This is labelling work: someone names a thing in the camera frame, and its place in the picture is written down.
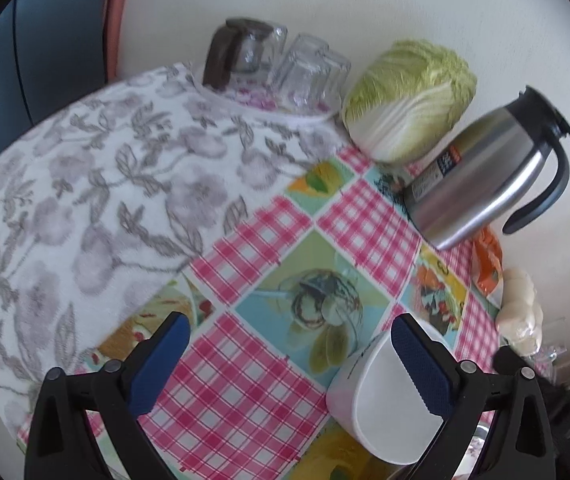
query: metal screw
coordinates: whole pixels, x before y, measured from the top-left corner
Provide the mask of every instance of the metal screw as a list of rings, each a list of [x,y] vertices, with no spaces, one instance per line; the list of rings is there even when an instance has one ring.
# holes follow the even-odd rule
[[[526,379],[533,379],[536,376],[536,373],[529,367],[523,367],[520,369],[521,375]]]
[[[111,374],[120,370],[122,364],[123,363],[118,359],[110,359],[107,363],[103,365],[103,370]]]
[[[473,374],[476,370],[478,370],[478,367],[473,361],[463,361],[460,364],[460,369],[463,370],[466,374]]]
[[[63,371],[63,370],[62,370],[61,368],[59,368],[59,367],[52,368],[49,372],[47,372],[47,373],[45,374],[45,378],[46,378],[48,381],[53,381],[54,379],[58,379],[58,378],[60,377],[60,373],[61,373],[62,371]]]

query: blue gripper pad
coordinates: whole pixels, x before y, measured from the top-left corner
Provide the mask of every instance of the blue gripper pad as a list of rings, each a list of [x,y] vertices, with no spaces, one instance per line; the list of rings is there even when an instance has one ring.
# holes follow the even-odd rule
[[[449,380],[404,316],[397,317],[392,323],[391,338],[394,350],[429,412],[443,418],[449,417],[454,408]]]
[[[165,322],[157,333],[164,329],[164,324]],[[190,322],[187,316],[177,316],[166,330],[130,384],[128,407],[133,416],[144,415],[152,410],[190,342]]]

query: tablecloth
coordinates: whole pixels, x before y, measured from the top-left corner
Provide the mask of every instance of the tablecloth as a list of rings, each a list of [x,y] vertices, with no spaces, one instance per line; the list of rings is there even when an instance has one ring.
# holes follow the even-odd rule
[[[0,155],[0,416],[16,434],[44,373],[111,332],[293,179],[340,124],[256,121],[182,64],[108,86]]]
[[[470,284],[470,242],[432,250],[396,203],[394,191],[411,177],[343,148],[214,242],[79,371],[123,358],[179,310],[190,319],[190,346],[139,418],[178,478],[384,474],[389,466],[325,406],[348,354],[407,311],[485,371],[498,348],[496,311]],[[99,416],[91,422],[124,474]]]

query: product label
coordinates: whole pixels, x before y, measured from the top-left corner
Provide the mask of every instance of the product label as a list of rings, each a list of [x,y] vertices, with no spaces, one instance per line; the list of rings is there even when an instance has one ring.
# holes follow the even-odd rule
[[[437,156],[427,168],[412,182],[412,194],[418,202],[424,197],[443,177],[453,170],[460,162],[460,153],[456,146],[450,144],[447,149]]]

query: white cup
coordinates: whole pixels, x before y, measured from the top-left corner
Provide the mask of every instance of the white cup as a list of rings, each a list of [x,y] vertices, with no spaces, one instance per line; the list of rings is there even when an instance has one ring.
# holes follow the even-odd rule
[[[416,320],[432,340],[445,344],[432,325]],[[443,423],[442,417],[428,412],[394,350],[389,330],[343,363],[326,402],[345,431],[392,464],[417,462]]]

